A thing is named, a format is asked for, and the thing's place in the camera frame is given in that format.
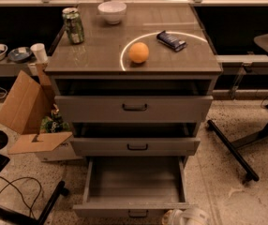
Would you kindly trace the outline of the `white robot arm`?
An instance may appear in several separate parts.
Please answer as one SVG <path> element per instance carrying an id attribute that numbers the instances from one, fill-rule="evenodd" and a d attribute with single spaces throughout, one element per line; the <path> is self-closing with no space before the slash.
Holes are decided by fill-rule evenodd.
<path id="1" fill-rule="evenodd" d="M 209 215 L 198 207 L 173 209 L 165 213 L 162 225 L 210 225 Z"/>

